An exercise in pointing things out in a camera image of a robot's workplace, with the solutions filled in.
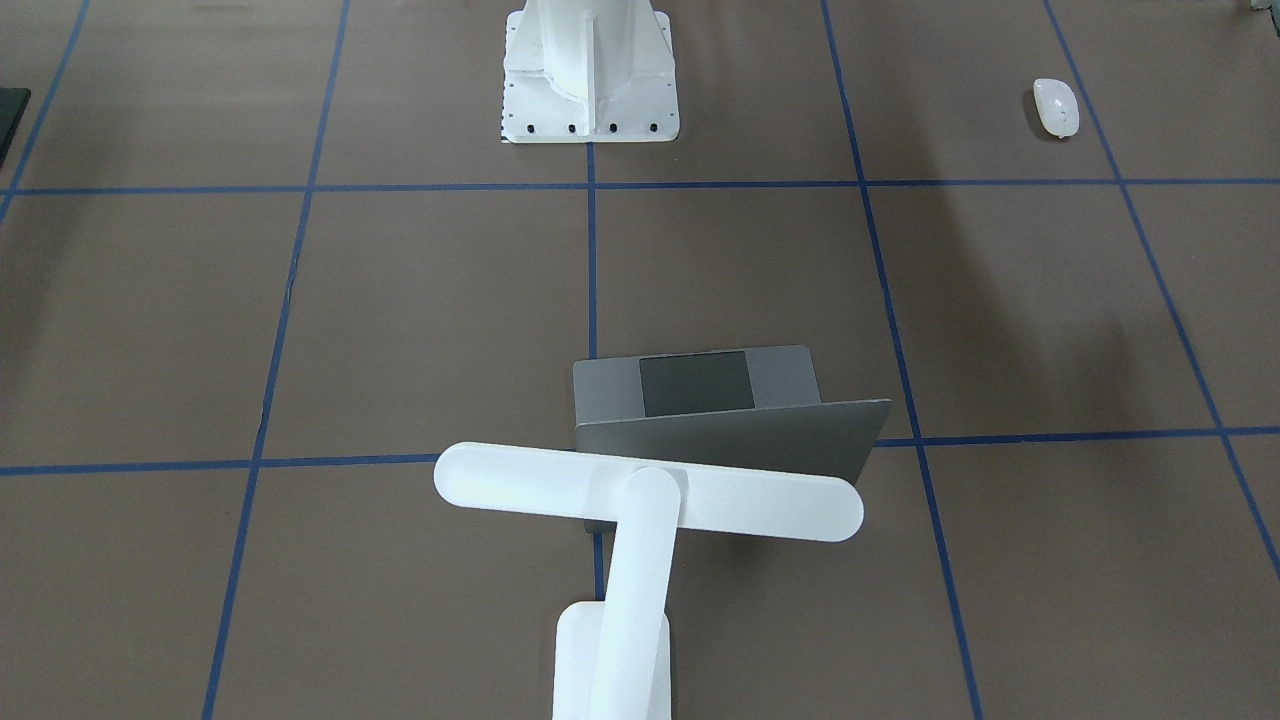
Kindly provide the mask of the black mouse pad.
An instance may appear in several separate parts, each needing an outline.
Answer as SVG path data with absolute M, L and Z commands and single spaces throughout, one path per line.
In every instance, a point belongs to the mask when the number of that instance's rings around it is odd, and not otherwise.
M 26 87 L 0 88 L 0 163 L 4 165 L 29 104 L 31 90 Z

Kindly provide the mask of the white computer mouse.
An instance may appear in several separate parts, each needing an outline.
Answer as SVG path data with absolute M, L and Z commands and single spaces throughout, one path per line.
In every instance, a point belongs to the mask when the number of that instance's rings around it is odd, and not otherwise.
M 1061 79 L 1037 78 L 1032 97 L 1044 132 L 1055 138 L 1071 138 L 1080 128 L 1080 108 L 1071 87 Z

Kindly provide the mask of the white desk lamp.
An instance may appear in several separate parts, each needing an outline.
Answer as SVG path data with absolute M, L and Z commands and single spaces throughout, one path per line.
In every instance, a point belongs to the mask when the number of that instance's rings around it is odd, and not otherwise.
M 557 621 L 556 719 L 671 717 L 666 602 L 678 530 L 835 543 L 865 516 L 861 496 L 833 477 L 479 442 L 447 448 L 434 482 L 465 509 L 614 523 L 603 600 Z

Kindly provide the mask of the grey laptop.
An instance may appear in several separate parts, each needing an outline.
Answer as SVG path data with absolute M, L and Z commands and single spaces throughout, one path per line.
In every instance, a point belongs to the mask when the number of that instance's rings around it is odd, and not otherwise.
M 855 484 L 890 398 L 826 402 L 804 345 L 579 360 L 575 445 L 586 454 Z

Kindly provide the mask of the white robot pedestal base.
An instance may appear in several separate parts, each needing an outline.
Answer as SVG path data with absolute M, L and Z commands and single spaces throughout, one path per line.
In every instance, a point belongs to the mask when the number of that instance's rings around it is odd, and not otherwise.
M 680 135 L 671 19 L 649 1 L 527 1 L 506 18 L 503 70 L 506 143 Z

